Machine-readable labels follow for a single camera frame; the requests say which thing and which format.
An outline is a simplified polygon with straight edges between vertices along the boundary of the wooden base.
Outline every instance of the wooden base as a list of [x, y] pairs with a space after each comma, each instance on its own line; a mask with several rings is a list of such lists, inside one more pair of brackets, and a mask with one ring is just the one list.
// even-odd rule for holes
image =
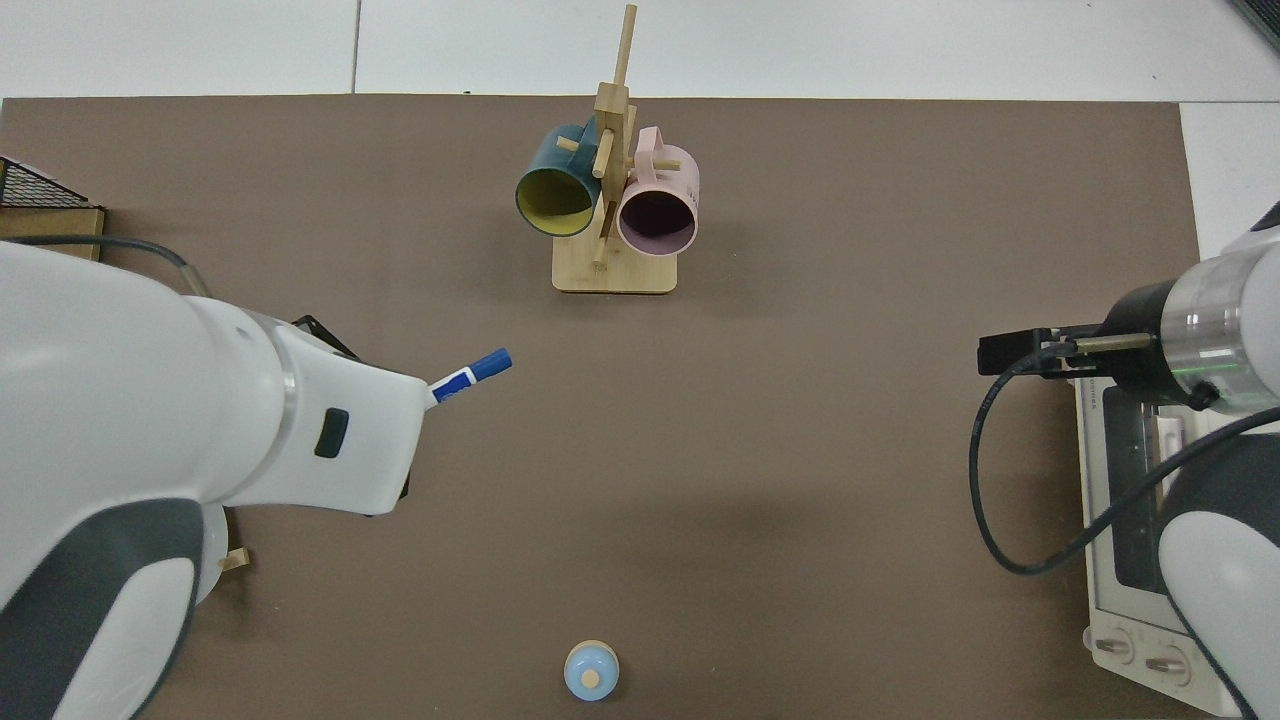
[[225, 573], [228, 570], [234, 570], [237, 568], [243, 568], [243, 566], [248, 565], [250, 562], [251, 562], [251, 560], [250, 560], [250, 556], [248, 556], [248, 550], [246, 550], [243, 547], [237, 547], [236, 550], [228, 552], [227, 557], [223, 557], [221, 560], [218, 561], [218, 568], [223, 573]]
[[[106, 213], [97, 208], [4, 208], [0, 209], [0, 237], [19, 234], [97, 234]], [[49, 250], [86, 260], [97, 260], [97, 245], [54, 245]]]
[[552, 284], [556, 290], [637, 295], [663, 295], [676, 290], [675, 255], [641, 255], [617, 236], [602, 240], [609, 215], [603, 205], [602, 199], [585, 231], [552, 240]]

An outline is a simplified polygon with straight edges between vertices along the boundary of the table surface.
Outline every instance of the table surface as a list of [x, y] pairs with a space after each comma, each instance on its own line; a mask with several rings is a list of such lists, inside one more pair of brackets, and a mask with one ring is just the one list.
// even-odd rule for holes
[[[5, 102], [0, 147], [220, 299], [425, 378], [516, 363], [428, 414], [394, 512], [241, 510], [256, 561], [145, 717], [1194, 715], [1092, 664], [1083, 562], [1004, 574], [965, 483], [979, 336], [1096, 322], [1196, 260], [1175, 105], [643, 101], [703, 169], [662, 297], [556, 292], [513, 208], [589, 110]], [[996, 532], [1044, 555], [1080, 524], [1070, 389], [1015, 383], [988, 433]], [[559, 678], [588, 638], [622, 661], [598, 706]]]

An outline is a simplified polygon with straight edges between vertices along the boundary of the wire basket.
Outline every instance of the wire basket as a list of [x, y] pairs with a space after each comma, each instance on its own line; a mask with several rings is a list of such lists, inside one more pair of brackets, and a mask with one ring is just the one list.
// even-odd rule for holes
[[0, 158], [0, 208], [78, 209], [97, 205], [20, 163]]

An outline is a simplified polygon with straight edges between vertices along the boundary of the blue marker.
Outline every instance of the blue marker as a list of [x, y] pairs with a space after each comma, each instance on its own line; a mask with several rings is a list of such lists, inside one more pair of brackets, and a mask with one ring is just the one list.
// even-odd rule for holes
[[444, 402], [477, 382], [492, 378], [507, 368], [511, 368], [511, 354], [507, 352], [506, 347], [499, 347], [466, 368], [431, 383], [429, 386], [431, 396], [435, 397], [436, 402]]

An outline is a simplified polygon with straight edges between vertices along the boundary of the oven knob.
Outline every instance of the oven knob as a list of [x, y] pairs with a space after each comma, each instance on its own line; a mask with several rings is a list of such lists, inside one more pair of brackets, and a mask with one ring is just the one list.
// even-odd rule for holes
[[1114, 628], [1105, 638], [1094, 638], [1093, 628], [1085, 628], [1084, 647], [1089, 652], [1101, 650], [1107, 655], [1112, 655], [1124, 665], [1133, 662], [1133, 638], [1130, 638], [1129, 633], [1121, 630], [1120, 628]]
[[1172, 646], [1165, 648], [1165, 657], [1148, 659], [1147, 669], [1167, 675], [1179, 685], [1192, 682], [1192, 666], [1187, 661], [1187, 656], [1183, 655], [1183, 651]]

